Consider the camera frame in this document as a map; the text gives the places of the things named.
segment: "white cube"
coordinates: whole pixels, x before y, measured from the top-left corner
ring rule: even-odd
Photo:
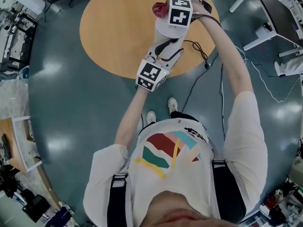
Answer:
[[[137,72],[136,84],[153,92],[166,80],[169,74],[170,71],[142,60]]]
[[[169,25],[188,28],[192,15],[191,0],[169,0]]]

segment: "gray floor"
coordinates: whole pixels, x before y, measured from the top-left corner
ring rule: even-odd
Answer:
[[[254,31],[266,21],[256,0],[245,0],[233,14],[228,9],[236,0],[212,1],[224,30],[238,47],[256,39]],[[135,94],[134,80],[110,74],[84,52],[79,24],[87,3],[88,0],[76,0],[75,7],[70,9],[66,1],[62,1],[59,5],[63,9],[59,13],[49,11],[48,22],[40,20],[29,80],[29,106],[39,153],[53,188],[62,201],[72,206],[76,220],[82,223],[86,220],[82,199],[93,153],[113,143],[118,124]],[[278,53],[291,48],[290,43],[274,38],[249,50],[246,55],[256,64],[261,63],[268,74],[274,75],[273,62],[281,61]],[[215,55],[216,50],[210,55],[210,61]],[[268,147],[266,193],[282,183],[295,156],[301,129],[301,88],[298,82],[289,98],[284,103],[277,103],[265,90],[258,72],[250,63],[247,67]],[[220,69],[221,60],[217,59],[207,75],[198,81],[184,111],[205,124],[218,149],[223,146]],[[204,70],[204,66],[198,66],[168,79],[148,96],[144,117],[149,110],[154,110],[158,120],[166,119],[166,103],[171,96],[182,108],[194,80]],[[286,97],[298,78],[269,78],[264,71],[261,75],[279,100]],[[223,84],[227,123],[233,97],[225,74]]]

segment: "white sneaker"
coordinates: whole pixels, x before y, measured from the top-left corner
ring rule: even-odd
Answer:
[[[58,203],[59,203],[59,205],[61,206],[61,208],[62,208],[62,207],[65,207],[67,210],[70,210],[70,209],[71,209],[70,206],[68,206],[68,205],[65,204],[64,202],[59,201]]]
[[[75,226],[79,226],[75,219],[73,217],[71,217],[70,221],[67,222],[67,224],[65,225],[66,227],[75,227]]]
[[[176,99],[174,99],[173,97],[171,97],[168,101],[168,107],[169,107],[169,114],[171,114],[174,111],[178,111],[178,103],[176,101]]]
[[[146,116],[147,125],[151,122],[156,122],[156,113],[154,111],[149,111]]]
[[[275,69],[276,69],[276,74],[278,75],[278,76],[281,76],[282,75],[282,73],[281,73],[281,70],[280,70],[280,65],[278,64],[278,62],[274,62],[274,66],[275,66]]]

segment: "round wooden table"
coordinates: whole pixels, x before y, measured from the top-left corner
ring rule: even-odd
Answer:
[[[213,16],[219,20],[213,6]],[[80,39],[87,55],[103,69],[125,78],[136,78],[142,59],[154,43],[155,2],[165,0],[91,0],[80,23]],[[199,21],[193,22],[186,40],[197,41],[209,55],[214,43]],[[189,42],[183,43],[184,53],[172,69],[177,76],[199,65],[203,58]]]

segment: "man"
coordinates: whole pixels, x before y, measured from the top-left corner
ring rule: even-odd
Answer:
[[[0,82],[6,80],[14,80],[14,79],[19,79],[19,80],[28,79],[28,75],[29,75],[28,73],[29,73],[29,66],[24,67],[19,72],[5,73],[0,71]]]
[[[194,12],[210,15],[201,4],[193,2],[193,6]],[[246,213],[259,201],[267,176],[267,147],[257,101],[249,72],[227,34],[211,18],[202,17],[199,21],[217,47],[235,97],[222,157],[235,169],[233,175],[239,189],[242,187]],[[127,153],[147,95],[146,89],[138,88],[120,122],[114,144],[94,154],[84,208],[99,227],[107,226],[110,182],[128,162]],[[132,212],[134,226],[232,226],[219,219],[219,202],[212,198],[214,156],[202,124],[179,113],[175,99],[171,98],[168,106],[171,119],[155,122],[155,114],[148,114],[151,124],[140,132],[130,158],[131,209],[127,211]],[[123,216],[124,213],[117,214],[116,218]]]

